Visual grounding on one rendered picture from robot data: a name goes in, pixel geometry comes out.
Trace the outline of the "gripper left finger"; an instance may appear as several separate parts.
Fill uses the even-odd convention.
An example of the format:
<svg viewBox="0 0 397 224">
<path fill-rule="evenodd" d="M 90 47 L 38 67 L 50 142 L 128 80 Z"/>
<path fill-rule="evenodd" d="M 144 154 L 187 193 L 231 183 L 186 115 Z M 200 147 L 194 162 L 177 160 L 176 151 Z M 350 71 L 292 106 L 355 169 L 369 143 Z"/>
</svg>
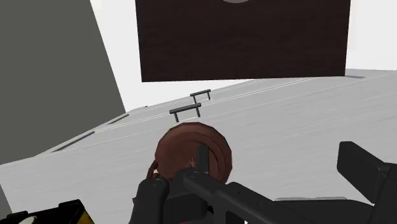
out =
<svg viewBox="0 0 397 224">
<path fill-rule="evenodd" d="M 213 209 L 213 224 L 310 224 L 310 220 L 239 183 L 224 184 L 208 174 L 209 148 L 197 148 L 197 166 L 140 182 L 129 224 L 179 224 Z"/>
</svg>

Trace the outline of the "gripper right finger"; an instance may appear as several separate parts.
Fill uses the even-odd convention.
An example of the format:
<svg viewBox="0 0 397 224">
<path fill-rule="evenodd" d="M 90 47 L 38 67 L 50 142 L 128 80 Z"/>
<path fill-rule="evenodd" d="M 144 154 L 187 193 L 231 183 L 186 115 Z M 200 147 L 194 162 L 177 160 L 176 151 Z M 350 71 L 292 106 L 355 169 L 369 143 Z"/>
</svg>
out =
<svg viewBox="0 0 397 224">
<path fill-rule="evenodd" d="M 382 161 L 352 141 L 342 141 L 337 171 L 373 204 L 367 224 L 397 224 L 397 164 Z"/>
</svg>

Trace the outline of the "brown mug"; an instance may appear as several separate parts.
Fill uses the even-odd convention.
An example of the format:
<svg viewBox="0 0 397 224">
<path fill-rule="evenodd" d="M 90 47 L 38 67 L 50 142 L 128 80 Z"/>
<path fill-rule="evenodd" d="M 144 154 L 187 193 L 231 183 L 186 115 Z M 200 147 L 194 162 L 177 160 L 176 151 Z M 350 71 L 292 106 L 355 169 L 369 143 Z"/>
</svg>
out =
<svg viewBox="0 0 397 224">
<path fill-rule="evenodd" d="M 180 123 L 164 134 L 146 177 L 172 181 L 178 170 L 197 166 L 197 148 L 201 145 L 209 147 L 209 174 L 226 183 L 232 171 L 231 148 L 220 132 L 200 122 Z"/>
</svg>

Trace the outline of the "grey chest of drawers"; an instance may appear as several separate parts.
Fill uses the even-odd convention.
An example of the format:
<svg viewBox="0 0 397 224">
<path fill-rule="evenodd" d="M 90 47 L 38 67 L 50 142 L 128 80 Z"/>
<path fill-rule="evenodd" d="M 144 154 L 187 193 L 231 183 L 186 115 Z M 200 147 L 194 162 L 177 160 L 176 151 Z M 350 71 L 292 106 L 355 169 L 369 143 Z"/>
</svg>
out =
<svg viewBox="0 0 397 224">
<path fill-rule="evenodd" d="M 133 109 L 54 150 L 0 165 L 11 209 L 34 212 L 80 199 L 95 224 L 127 224 L 157 142 L 178 122 L 202 122 L 223 134 L 232 149 L 230 180 L 271 199 L 361 200 L 336 170 L 341 141 L 397 163 L 397 71 L 253 80 L 197 99 L 198 111 L 169 113 L 189 97 Z"/>
</svg>

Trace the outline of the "black and yellow box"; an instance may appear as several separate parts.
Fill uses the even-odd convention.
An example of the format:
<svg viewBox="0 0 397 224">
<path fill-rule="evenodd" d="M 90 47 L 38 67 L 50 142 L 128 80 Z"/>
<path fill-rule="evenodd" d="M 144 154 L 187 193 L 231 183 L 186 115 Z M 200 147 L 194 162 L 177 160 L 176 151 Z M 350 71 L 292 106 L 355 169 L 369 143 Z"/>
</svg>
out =
<svg viewBox="0 0 397 224">
<path fill-rule="evenodd" d="M 80 199 L 60 203 L 57 207 L 28 213 L 8 214 L 0 224 L 95 224 Z"/>
</svg>

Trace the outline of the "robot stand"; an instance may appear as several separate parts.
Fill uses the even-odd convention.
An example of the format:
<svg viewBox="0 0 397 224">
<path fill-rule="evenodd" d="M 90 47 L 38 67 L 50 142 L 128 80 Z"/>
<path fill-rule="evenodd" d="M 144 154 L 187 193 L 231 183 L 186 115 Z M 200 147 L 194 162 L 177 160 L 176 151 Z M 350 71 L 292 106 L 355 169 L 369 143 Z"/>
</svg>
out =
<svg viewBox="0 0 397 224">
<path fill-rule="evenodd" d="M 351 0 L 136 0 L 141 78 L 345 74 Z"/>
</svg>

